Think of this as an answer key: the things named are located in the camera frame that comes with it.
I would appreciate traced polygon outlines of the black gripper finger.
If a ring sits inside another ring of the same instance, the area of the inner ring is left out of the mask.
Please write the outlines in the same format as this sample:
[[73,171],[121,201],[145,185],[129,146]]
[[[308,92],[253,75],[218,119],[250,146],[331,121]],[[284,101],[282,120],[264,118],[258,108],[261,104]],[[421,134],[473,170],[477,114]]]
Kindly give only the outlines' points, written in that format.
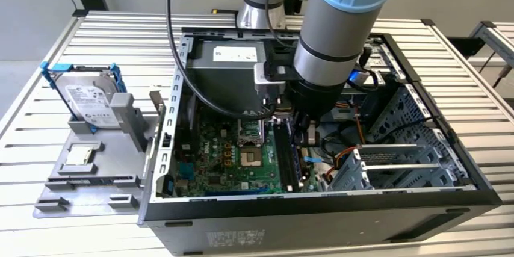
[[304,146],[306,141],[306,115],[296,113],[293,117],[293,143]]
[[314,120],[309,121],[309,124],[304,133],[304,146],[316,147],[318,146],[318,132],[316,131],[316,122]]

